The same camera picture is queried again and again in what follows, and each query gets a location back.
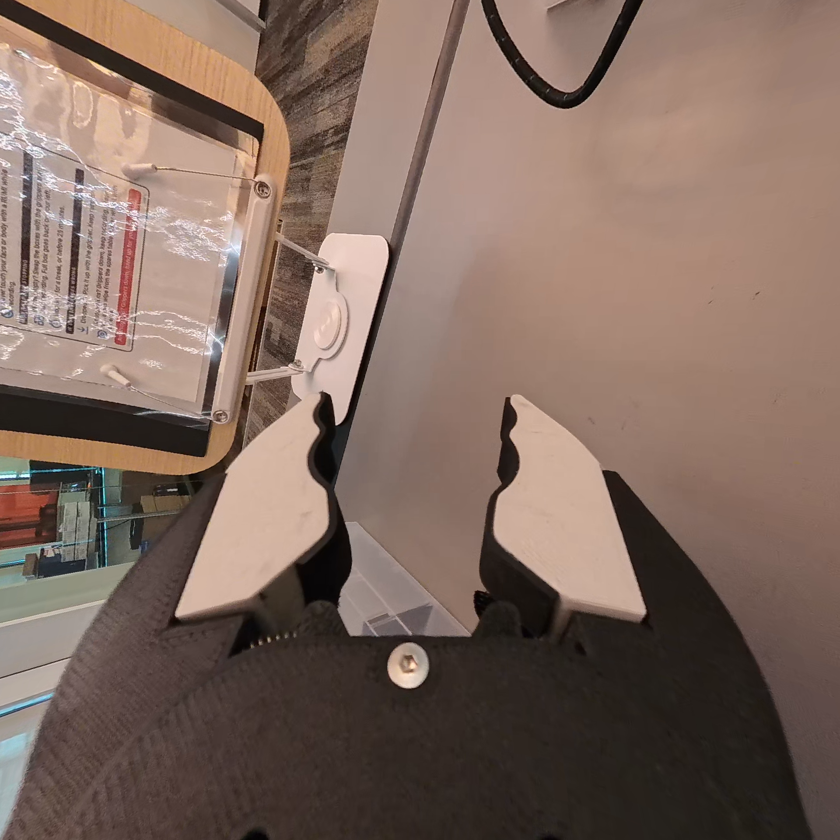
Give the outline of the storage shelves with boxes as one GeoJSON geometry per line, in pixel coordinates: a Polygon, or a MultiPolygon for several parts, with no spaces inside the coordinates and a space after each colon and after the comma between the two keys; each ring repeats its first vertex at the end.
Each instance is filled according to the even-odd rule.
{"type": "Polygon", "coordinates": [[[200,476],[1,458],[1,586],[136,561],[202,488],[200,476]]]}

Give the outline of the black HDMI cable green plug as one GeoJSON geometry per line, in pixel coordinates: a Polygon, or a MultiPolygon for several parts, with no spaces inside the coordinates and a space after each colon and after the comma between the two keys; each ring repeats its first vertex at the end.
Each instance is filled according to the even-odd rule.
{"type": "Polygon", "coordinates": [[[615,57],[623,46],[642,4],[642,1],[624,2],[601,53],[587,77],[576,89],[563,91],[549,84],[527,62],[502,22],[497,3],[494,1],[482,1],[480,3],[497,47],[519,80],[542,102],[561,110],[571,110],[579,107],[600,86],[606,72],[612,66],[615,57]]]}

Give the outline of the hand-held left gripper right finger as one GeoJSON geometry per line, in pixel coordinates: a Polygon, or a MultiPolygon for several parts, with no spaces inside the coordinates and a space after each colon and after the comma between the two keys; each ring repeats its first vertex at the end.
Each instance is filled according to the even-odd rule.
{"type": "Polygon", "coordinates": [[[479,577],[530,638],[561,638],[574,616],[641,625],[648,609],[600,462],[522,395],[502,411],[498,487],[479,577]]]}

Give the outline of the white board stand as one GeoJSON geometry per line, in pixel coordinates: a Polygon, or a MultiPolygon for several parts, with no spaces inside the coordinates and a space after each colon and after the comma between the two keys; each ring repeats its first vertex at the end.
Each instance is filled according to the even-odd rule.
{"type": "Polygon", "coordinates": [[[280,234],[277,249],[302,256],[313,269],[308,302],[292,361],[276,369],[252,371],[247,385],[290,379],[302,400],[325,393],[334,420],[347,417],[371,336],[375,310],[389,265],[390,249],[378,235],[329,234],[317,254],[280,234]]]}

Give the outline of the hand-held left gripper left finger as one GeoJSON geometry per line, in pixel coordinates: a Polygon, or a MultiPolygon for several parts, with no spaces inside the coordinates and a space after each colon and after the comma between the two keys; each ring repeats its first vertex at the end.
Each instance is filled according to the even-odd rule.
{"type": "Polygon", "coordinates": [[[314,393],[226,469],[178,621],[245,616],[261,629],[293,629],[310,604],[338,604],[352,552],[334,491],[334,433],[332,399],[314,393]]]}

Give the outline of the clear plastic box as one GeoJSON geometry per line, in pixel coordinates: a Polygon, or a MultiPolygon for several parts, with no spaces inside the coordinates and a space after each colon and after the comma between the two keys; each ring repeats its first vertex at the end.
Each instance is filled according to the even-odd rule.
{"type": "Polygon", "coordinates": [[[355,522],[346,524],[352,570],[339,614],[354,637],[467,637],[464,628],[355,522]]]}

